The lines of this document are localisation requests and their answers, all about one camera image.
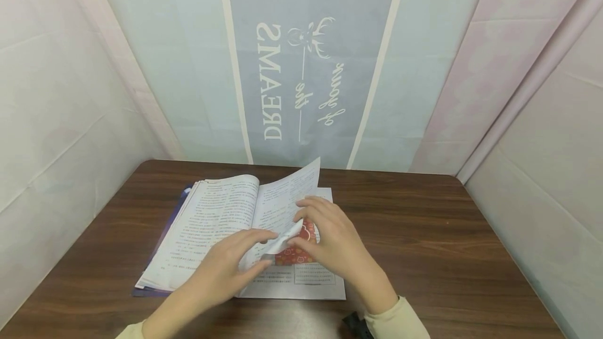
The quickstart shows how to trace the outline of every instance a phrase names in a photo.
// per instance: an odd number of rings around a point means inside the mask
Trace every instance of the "deer logo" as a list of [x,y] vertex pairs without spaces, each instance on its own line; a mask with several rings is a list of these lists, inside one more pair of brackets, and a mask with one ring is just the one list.
[[333,17],[325,17],[323,18],[316,29],[314,29],[314,22],[310,22],[308,25],[308,30],[302,31],[301,29],[291,28],[287,32],[287,38],[289,45],[291,46],[302,46],[305,47],[310,53],[315,52],[319,58],[329,59],[330,55],[325,54],[325,50],[320,48],[321,45],[325,44],[324,42],[319,41],[320,36],[325,35],[322,33],[322,30],[332,24],[336,19]]

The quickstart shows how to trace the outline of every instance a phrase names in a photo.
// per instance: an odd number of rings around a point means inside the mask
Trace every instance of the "right hand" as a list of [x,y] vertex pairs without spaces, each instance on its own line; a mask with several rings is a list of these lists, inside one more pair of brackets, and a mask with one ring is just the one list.
[[370,313],[379,314],[393,307],[398,296],[385,272],[364,247],[348,216],[330,201],[308,196],[297,202],[302,207],[294,221],[309,219],[318,227],[320,243],[299,237],[289,240],[314,257],[331,272],[343,277],[360,293]]

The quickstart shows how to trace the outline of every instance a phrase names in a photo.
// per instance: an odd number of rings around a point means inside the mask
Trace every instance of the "textbook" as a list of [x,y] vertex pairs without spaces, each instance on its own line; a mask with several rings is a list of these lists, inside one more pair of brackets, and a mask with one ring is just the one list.
[[320,158],[281,180],[260,185],[251,175],[206,179],[187,188],[168,220],[134,296],[167,295],[197,269],[209,249],[242,229],[261,228],[278,233],[266,244],[251,248],[239,264],[250,268],[261,259],[273,265],[259,275],[238,298],[345,300],[344,281],[287,241],[302,236],[320,241],[320,233],[306,220],[293,222],[300,209],[295,202],[307,195],[332,201],[330,188],[318,188]]

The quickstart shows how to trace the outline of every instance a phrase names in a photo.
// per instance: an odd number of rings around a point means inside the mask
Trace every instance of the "red pouch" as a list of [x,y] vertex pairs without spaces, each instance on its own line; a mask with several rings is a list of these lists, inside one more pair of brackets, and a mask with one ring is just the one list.
[[[314,223],[304,219],[298,237],[314,244],[317,243]],[[298,247],[288,247],[274,256],[274,262],[276,265],[292,265],[300,263],[313,263],[315,260],[308,253]]]

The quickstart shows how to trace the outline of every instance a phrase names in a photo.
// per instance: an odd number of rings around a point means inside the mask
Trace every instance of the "black object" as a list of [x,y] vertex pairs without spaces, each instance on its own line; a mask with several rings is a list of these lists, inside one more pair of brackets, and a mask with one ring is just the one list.
[[366,326],[366,321],[358,318],[358,313],[355,311],[342,321],[350,329],[354,338],[374,339],[373,334],[369,331],[369,327]]

